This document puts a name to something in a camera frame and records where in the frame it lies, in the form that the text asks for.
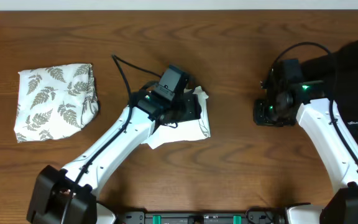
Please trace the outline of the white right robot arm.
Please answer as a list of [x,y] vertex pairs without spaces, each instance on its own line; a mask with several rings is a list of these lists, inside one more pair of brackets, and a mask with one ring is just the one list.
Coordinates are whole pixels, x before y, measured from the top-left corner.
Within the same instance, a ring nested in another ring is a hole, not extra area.
[[298,124],[314,144],[334,195],[325,206],[311,203],[284,209],[285,223],[358,223],[358,145],[321,80],[262,81],[266,96],[254,104],[259,126]]

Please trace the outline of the white printed t-shirt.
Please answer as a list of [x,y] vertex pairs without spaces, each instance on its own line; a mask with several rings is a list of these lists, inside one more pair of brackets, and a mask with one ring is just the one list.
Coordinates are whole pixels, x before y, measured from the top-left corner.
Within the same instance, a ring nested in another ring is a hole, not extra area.
[[201,86],[194,89],[193,95],[197,96],[198,104],[201,106],[200,119],[178,122],[176,128],[159,126],[143,144],[148,144],[152,149],[155,149],[169,142],[198,141],[209,138],[211,131],[206,104],[206,100],[209,96]]

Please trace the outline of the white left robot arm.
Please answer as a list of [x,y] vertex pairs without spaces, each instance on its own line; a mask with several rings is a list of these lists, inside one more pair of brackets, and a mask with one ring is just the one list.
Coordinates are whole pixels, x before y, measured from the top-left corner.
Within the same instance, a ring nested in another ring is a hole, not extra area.
[[141,144],[155,149],[210,137],[207,99],[201,87],[176,93],[171,101],[156,91],[134,92],[119,119],[87,151],[60,170],[47,166],[39,173],[27,221],[114,223],[114,212],[98,201],[110,176]]

